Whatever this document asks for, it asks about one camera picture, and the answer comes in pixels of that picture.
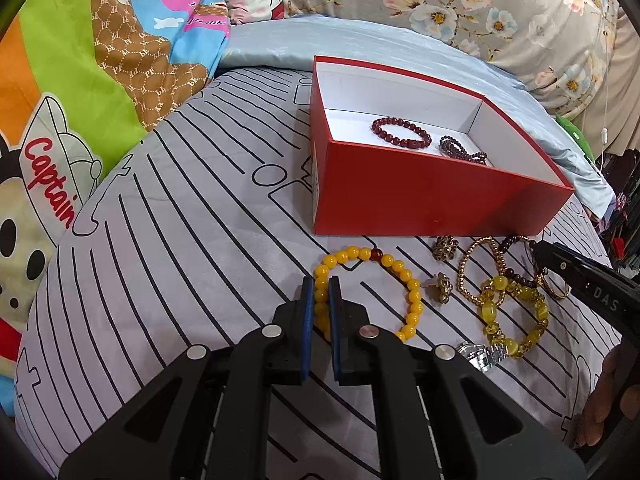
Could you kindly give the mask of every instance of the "dark brown bead bracelet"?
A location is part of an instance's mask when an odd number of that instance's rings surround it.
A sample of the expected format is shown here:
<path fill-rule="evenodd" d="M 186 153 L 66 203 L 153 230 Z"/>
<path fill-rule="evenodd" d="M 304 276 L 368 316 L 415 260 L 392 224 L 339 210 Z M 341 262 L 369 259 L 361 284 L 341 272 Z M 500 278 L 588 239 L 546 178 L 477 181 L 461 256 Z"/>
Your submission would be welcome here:
<path fill-rule="evenodd" d="M 408 128 L 412 132 L 415 132 L 418 135 L 420 135 L 422 137 L 422 140 L 400 139 L 399 137 L 395 137 L 392 134 L 382 129 L 382 126 L 384 124 L 396 124 L 397 126 Z M 426 148 L 431 144 L 431 136 L 427 133 L 426 130 L 423 130 L 417 124 L 410 123 L 409 121 L 405 121 L 397 117 L 382 117 L 382 118 L 376 119 L 371 124 L 371 130 L 378 137 L 380 137 L 380 139 L 386 140 L 386 142 L 390 142 L 395 146 L 402 146 L 403 148 L 409 148 L 410 150 L 419 150 L 420 148 Z"/>
<path fill-rule="evenodd" d="M 502 241 L 502 243 L 500 244 L 499 251 L 502 254 L 505 254 L 514 243 L 519 241 L 524 241 L 528 243 L 531 250 L 533 250 L 533 247 L 535 247 L 536 245 L 535 240 L 527 240 L 526 238 L 523 238 L 518 235 L 511 235 L 511 236 L 507 236 Z M 540 271 L 536 269 L 536 273 L 540 273 L 542 275 L 546 274 L 547 272 L 548 271 L 546 269 L 542 269 Z M 508 278 L 509 280 L 513 280 L 514 282 L 516 282 L 521 286 L 528 286 L 529 288 L 536 288 L 538 286 L 538 284 L 536 283 L 538 279 L 536 277 L 534 277 L 533 280 L 528 280 L 524 276 L 517 274 L 515 270 L 511 269 L 511 267 L 507 268 L 507 270 L 504 271 L 504 276 L 505 278 Z"/>
<path fill-rule="evenodd" d="M 475 162 L 486 166 L 487 154 L 485 152 L 467 153 L 459 140 L 453 137 L 444 136 L 440 139 L 440 149 L 451 158 L 458 160 L 466 160 L 467 162 Z"/>

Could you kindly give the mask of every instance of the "blue gripper pad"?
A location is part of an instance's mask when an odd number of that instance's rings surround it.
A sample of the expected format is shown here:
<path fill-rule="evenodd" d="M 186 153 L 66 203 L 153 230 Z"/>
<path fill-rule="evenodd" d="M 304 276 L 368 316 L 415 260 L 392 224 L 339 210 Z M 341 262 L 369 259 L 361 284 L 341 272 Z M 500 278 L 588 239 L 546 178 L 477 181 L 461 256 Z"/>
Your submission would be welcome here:
<path fill-rule="evenodd" d="M 337 382 L 340 377 L 340 337 L 338 329 L 338 316 L 334 301 L 334 284 L 329 280 L 329 321 L 331 322 L 331 358 L 334 366 L 334 379 Z"/>
<path fill-rule="evenodd" d="M 300 300 L 305 302 L 305 317 L 302 324 L 302 336 L 300 337 L 300 343 L 302 345 L 300 349 L 300 377 L 304 381 L 309 377 L 309 368 L 311 366 L 311 332 L 314 327 L 313 282 L 310 286 L 306 287 L 306 295 L 304 298 L 300 298 Z"/>

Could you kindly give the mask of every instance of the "finger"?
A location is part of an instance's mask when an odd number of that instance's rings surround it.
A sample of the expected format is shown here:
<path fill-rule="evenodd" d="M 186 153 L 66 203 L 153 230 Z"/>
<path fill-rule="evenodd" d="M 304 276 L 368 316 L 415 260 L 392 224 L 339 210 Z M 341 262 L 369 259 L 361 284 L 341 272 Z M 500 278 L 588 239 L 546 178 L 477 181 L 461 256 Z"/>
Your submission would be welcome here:
<path fill-rule="evenodd" d="M 587 443 L 587 438 L 584 436 L 584 417 L 579 415 L 578 419 L 578 431 L 575 434 L 575 445 L 582 447 Z"/>
<path fill-rule="evenodd" d="M 594 422 L 585 428 L 584 437 L 587 441 L 587 446 L 595 446 L 599 443 L 604 432 L 604 422 Z"/>
<path fill-rule="evenodd" d="M 620 410 L 626 418 L 631 420 L 636 418 L 640 411 L 640 384 L 629 387 L 620 399 Z"/>
<path fill-rule="evenodd" d="M 584 446 L 587 443 L 587 435 L 591 434 L 591 428 L 596 424 L 596 421 L 593 419 L 596 400 L 594 393 L 591 394 L 582 410 L 580 428 L 578 428 L 578 437 L 576 438 L 576 443 L 579 446 Z"/>
<path fill-rule="evenodd" d="M 602 361 L 602 373 L 612 374 L 620 362 L 620 345 L 614 346 Z"/>
<path fill-rule="evenodd" d="M 593 420 L 603 422 L 613 404 L 613 374 L 601 375 L 594 391 Z"/>

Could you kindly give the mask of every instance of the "brown patterned fabric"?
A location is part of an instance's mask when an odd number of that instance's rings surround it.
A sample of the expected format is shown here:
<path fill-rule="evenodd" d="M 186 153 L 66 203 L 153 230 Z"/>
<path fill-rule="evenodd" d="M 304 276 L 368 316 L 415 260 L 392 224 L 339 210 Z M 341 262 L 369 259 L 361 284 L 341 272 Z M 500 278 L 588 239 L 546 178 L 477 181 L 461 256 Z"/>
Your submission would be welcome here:
<path fill-rule="evenodd" d="M 200 91 L 207 69 L 197 63 L 169 63 L 171 43 L 147 34 L 129 3 L 91 0 L 95 58 L 135 104 L 147 131 Z"/>

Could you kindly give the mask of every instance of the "metal screw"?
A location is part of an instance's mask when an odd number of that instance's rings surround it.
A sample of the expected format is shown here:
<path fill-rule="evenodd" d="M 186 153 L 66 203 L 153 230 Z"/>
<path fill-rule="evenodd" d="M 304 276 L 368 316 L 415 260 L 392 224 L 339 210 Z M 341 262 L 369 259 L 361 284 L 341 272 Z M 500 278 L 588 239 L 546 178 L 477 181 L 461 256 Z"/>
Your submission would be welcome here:
<path fill-rule="evenodd" d="M 282 334 L 282 329 L 279 325 L 267 325 L 262 329 L 262 335 L 265 337 L 278 337 Z"/>
<path fill-rule="evenodd" d="M 449 345 L 436 346 L 434 352 L 437 358 L 443 359 L 444 361 L 449 361 L 456 356 L 456 351 L 454 350 L 453 346 Z"/>
<path fill-rule="evenodd" d="M 373 325 L 363 325 L 358 330 L 358 333 L 366 339 L 373 339 L 380 335 L 380 329 L 377 326 Z"/>
<path fill-rule="evenodd" d="M 187 357 L 197 361 L 207 355 L 207 349 L 202 345 L 193 345 L 187 350 Z"/>

